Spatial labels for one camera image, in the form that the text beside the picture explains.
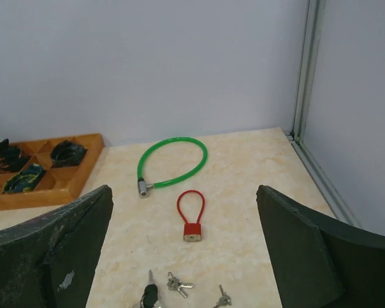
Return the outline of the black head key bunch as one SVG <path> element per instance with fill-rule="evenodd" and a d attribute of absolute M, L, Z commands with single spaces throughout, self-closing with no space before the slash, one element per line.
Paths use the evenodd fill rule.
<path fill-rule="evenodd" d="M 144 292 L 138 303 L 133 305 L 134 308 L 162 308 L 158 295 L 158 287 L 153 278 L 152 270 L 148 271 L 148 283 L 144 288 Z"/>

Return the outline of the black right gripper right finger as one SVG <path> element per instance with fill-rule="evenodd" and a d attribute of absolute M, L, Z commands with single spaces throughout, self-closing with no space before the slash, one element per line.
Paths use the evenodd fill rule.
<path fill-rule="evenodd" d="M 283 307 L 385 307 L 385 236 L 267 185 L 257 206 Z"/>

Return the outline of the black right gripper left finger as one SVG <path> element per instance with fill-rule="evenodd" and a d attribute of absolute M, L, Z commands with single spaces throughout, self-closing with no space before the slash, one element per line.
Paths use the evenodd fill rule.
<path fill-rule="evenodd" d="M 102 185 L 0 230 L 0 307 L 85 307 L 112 210 Z"/>

